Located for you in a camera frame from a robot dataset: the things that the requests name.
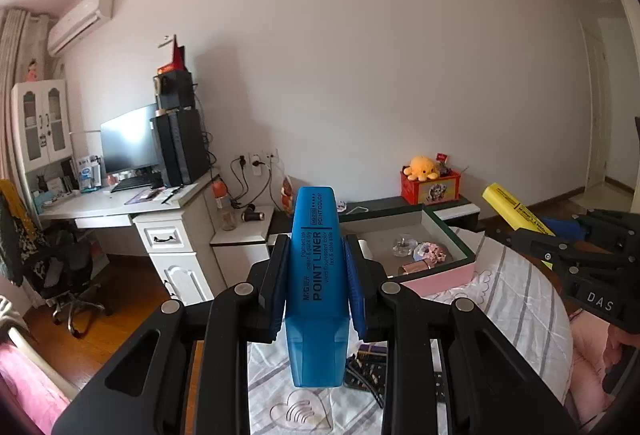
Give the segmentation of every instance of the yellow plush toy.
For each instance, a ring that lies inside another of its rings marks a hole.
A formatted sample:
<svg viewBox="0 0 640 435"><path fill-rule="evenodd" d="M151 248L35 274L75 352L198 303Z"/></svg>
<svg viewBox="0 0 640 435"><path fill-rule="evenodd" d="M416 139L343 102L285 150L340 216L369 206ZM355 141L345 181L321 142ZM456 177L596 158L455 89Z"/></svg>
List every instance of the yellow plush toy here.
<svg viewBox="0 0 640 435"><path fill-rule="evenodd" d="M408 168L404 168L402 172L409 180L419 180L420 182L427 182L427 180L435 180L440 174L436 169L436 163L428 157L414 157L411 159L411 164Z"/></svg>

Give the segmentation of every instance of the computer monitor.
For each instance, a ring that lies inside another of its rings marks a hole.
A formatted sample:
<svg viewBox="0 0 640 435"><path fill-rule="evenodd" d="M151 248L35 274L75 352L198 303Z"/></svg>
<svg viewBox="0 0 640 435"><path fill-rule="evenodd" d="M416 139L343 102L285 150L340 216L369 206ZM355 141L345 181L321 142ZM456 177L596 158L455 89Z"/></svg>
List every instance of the computer monitor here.
<svg viewBox="0 0 640 435"><path fill-rule="evenodd" d="M107 174L158 164L149 120L156 103L132 110L100 125L102 157Z"/></svg>

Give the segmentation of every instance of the power outlet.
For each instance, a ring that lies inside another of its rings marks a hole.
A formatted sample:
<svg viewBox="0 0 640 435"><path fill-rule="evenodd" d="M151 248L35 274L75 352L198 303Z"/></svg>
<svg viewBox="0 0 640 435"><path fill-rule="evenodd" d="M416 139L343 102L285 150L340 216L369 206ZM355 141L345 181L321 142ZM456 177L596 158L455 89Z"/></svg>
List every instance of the power outlet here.
<svg viewBox="0 0 640 435"><path fill-rule="evenodd" d="M252 154L249 154L249 159L251 163L251 169L254 171L254 175L256 177L259 177L260 175L262 175L262 165L261 164L255 165L255 163L261 162L260 156L257 153L252 153Z"/></svg>
<svg viewBox="0 0 640 435"><path fill-rule="evenodd" d="M280 162L280 154L278 153L278 148L274 148L273 150L263 150L262 157L265 158L265 163L268 165L269 161L271 163L277 164Z"/></svg>

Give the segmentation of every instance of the door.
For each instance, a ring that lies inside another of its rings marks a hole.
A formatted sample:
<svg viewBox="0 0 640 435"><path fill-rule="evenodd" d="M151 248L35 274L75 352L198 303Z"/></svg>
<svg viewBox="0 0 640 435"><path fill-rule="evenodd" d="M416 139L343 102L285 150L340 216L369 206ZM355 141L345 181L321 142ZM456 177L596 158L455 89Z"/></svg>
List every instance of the door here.
<svg viewBox="0 0 640 435"><path fill-rule="evenodd" d="M66 88L64 81L42 83L44 120L47 129L47 150L49 161L54 162L71 157L69 124L66 113Z"/></svg>
<svg viewBox="0 0 640 435"><path fill-rule="evenodd" d="M39 83L20 82L12 90L12 115L18 160L24 171L49 163L46 122Z"/></svg>
<svg viewBox="0 0 640 435"><path fill-rule="evenodd" d="M585 187L604 182L607 174L610 137L609 69L604 45L600 40L584 33L589 60L591 83L591 148Z"/></svg>
<svg viewBox="0 0 640 435"><path fill-rule="evenodd" d="M169 296L185 305L213 299L195 253L150 255Z"/></svg>

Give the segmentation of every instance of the yellow highlighter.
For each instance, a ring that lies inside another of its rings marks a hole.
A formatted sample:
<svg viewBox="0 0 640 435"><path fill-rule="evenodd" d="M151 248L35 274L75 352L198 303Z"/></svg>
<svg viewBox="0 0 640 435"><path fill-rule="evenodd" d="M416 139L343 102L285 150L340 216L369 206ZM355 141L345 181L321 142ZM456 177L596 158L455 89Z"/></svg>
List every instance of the yellow highlighter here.
<svg viewBox="0 0 640 435"><path fill-rule="evenodd" d="M546 227L535 214L529 211L526 206L523 206L515 196L511 195L511 193L500 186L500 184L494 182L487 187L484 193L482 193L482 198L511 225L514 231L524 228L543 233L544 235L555 236L551 229ZM553 267L551 263L544 260L542 263L549 269Z"/></svg>

